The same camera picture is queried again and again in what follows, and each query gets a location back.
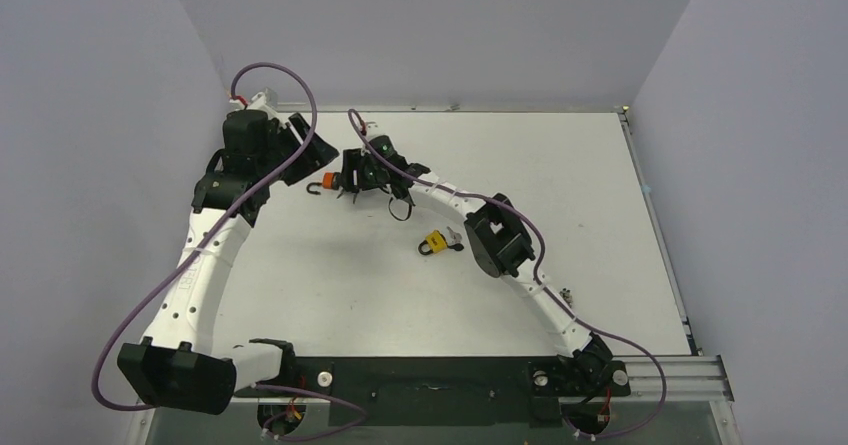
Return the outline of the orange black padlock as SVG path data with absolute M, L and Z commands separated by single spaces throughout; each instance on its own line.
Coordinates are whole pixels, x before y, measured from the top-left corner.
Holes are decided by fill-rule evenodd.
M 321 195 L 324 191 L 344 192 L 340 184 L 339 172 L 324 173 L 319 181 L 310 182 L 306 185 L 306 192 L 310 195 Z

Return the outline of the yellow padlock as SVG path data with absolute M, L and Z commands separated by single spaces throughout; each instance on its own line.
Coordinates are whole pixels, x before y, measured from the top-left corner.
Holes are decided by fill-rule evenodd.
M 439 230 L 430 232 L 419 243 L 417 250 L 421 256 L 429 256 L 448 249 L 446 237 Z

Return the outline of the silver keys bunch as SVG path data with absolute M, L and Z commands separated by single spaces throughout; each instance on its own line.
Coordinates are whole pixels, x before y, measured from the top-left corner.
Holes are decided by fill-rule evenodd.
M 452 251 L 462 251 L 464 249 L 462 235 L 454 231 L 451 227 L 446 228 L 445 243 L 447 248 Z

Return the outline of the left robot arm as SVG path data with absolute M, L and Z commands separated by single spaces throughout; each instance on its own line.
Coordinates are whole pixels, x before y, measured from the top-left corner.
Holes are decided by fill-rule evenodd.
M 272 394 L 291 392 L 298 367 L 291 343 L 254 338 L 221 355 L 214 326 L 240 249 L 276 181 L 293 185 L 334 160 L 337 150 L 316 133 L 317 118 L 286 120 L 263 110 L 231 112 L 224 146 L 194 187 L 188 234 L 163 301 L 137 343 L 121 346 L 117 365 L 140 409 L 222 413 L 233 395 L 256 383 Z

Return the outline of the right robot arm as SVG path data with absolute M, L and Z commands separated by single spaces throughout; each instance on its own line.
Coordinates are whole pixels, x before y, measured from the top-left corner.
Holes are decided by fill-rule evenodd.
M 506 283 L 549 336 L 564 369 L 562 390 L 572 396 L 626 396 L 630 377 L 607 344 L 609 334 L 580 319 L 541 268 L 546 246 L 538 228 L 503 194 L 486 196 L 410 162 L 386 135 L 342 154 L 342 169 L 322 187 L 339 193 L 382 191 L 410 209 L 438 213 L 464 228 L 466 247 L 482 272 Z

